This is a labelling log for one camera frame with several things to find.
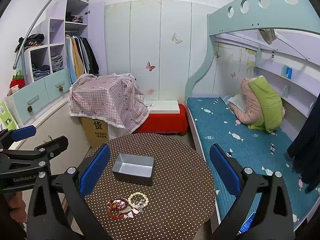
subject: red bag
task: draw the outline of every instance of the red bag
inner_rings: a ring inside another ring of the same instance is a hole
[[[26,85],[26,83],[24,82],[23,75],[21,75],[20,70],[18,70],[17,74],[15,76],[13,76],[9,88],[12,88],[16,85],[18,85],[19,89],[23,88]]]

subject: teal bed frame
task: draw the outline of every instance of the teal bed frame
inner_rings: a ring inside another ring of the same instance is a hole
[[[249,11],[243,13],[241,6],[247,1]],[[233,8],[233,16],[228,12]],[[286,0],[270,0],[267,8],[260,6],[259,0],[234,0],[212,14],[207,15],[208,37],[207,53],[198,71],[191,76],[186,84],[185,103],[192,97],[194,85],[206,75],[215,55],[215,35],[252,29],[291,29],[320,35],[320,18],[309,0],[298,0],[295,5]],[[260,60],[261,49],[256,54],[256,62]]]

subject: open tin box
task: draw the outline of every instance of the open tin box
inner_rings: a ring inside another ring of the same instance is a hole
[[[152,186],[154,162],[150,156],[119,153],[112,172],[119,181]]]

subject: pink checkered cloth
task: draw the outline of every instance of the pink checkered cloth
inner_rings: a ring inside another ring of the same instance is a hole
[[[103,120],[131,134],[149,116],[133,76],[83,74],[70,87],[71,116]]]

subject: green pillow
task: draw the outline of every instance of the green pillow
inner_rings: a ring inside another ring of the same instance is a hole
[[[248,127],[272,132],[282,122],[281,98],[263,76],[251,81],[249,86],[261,105],[263,116],[256,123],[248,125]]]

